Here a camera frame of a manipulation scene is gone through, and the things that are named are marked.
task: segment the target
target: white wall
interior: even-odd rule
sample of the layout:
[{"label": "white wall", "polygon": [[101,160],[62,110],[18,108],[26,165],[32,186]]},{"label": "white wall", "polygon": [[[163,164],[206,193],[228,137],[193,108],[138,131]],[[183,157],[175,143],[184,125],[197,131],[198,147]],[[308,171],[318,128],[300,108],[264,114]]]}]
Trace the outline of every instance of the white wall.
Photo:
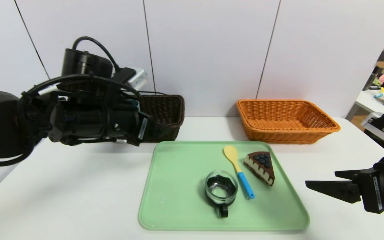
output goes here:
[{"label": "white wall", "polygon": [[384,47],[384,1],[282,0],[258,98],[345,117]]},{"label": "white wall", "polygon": [[255,98],[279,0],[145,0],[156,90],[186,116],[235,116]]},{"label": "white wall", "polygon": [[[51,78],[61,73],[65,48],[81,36],[103,44],[120,67],[141,67],[149,76],[143,90],[154,90],[145,13],[141,0],[17,0],[19,9]],[[78,50],[106,57],[82,41]]]},{"label": "white wall", "polygon": [[[20,96],[47,80],[13,0],[0,0],[0,91]],[[0,167],[0,182],[15,165]]]}]

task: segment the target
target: wicker basket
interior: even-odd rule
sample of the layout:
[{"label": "wicker basket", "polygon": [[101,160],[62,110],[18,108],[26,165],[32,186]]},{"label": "wicker basket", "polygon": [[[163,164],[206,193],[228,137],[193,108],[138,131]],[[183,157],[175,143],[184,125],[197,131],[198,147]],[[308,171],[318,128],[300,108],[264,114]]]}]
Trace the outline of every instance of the wicker basket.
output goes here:
[{"label": "wicker basket", "polygon": [[170,134],[150,139],[147,143],[175,140],[185,118],[185,100],[180,95],[140,96],[140,111],[147,113],[157,122],[171,128]]},{"label": "wicker basket", "polygon": [[325,112],[304,100],[239,100],[236,106],[250,140],[309,144],[340,130]]}]

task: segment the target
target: plastic tray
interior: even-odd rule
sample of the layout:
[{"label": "plastic tray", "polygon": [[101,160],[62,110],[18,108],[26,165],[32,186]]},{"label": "plastic tray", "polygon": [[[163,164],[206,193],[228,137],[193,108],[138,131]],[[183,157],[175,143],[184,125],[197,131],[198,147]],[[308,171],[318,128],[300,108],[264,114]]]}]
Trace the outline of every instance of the plastic tray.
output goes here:
[{"label": "plastic tray", "polygon": [[[223,154],[226,145],[237,148],[239,160],[251,152],[271,152],[275,182],[272,187],[267,186],[241,161],[256,197],[246,199],[240,188],[229,207],[229,217],[221,218],[207,202],[204,181],[211,171],[218,169],[236,176],[233,165]],[[267,144],[166,141],[155,148],[139,222],[148,230],[282,231],[305,229],[309,215]]]}]

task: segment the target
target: yellow spatula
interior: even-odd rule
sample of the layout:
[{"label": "yellow spatula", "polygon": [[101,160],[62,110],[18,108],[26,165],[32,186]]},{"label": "yellow spatula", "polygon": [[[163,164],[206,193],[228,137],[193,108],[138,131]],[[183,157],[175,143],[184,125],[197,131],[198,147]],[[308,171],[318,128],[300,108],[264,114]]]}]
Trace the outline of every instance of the yellow spatula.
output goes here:
[{"label": "yellow spatula", "polygon": [[244,186],[245,191],[250,199],[254,198],[253,190],[251,190],[250,184],[248,184],[247,179],[245,178],[244,173],[238,165],[238,152],[234,146],[226,146],[223,148],[224,155],[229,159],[229,161],[235,167],[238,178],[241,181],[241,184]]}]

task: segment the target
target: black wicker basket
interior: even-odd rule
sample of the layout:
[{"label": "black wicker basket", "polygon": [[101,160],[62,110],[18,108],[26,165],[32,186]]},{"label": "black wicker basket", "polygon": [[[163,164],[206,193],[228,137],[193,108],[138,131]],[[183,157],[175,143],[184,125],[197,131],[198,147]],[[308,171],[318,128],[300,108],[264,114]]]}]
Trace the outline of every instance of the black wicker basket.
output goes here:
[{"label": "black wicker basket", "polygon": [[171,128],[168,135],[150,139],[146,143],[175,140],[185,118],[185,100],[180,95],[142,95],[140,111],[153,116],[157,122]]}]

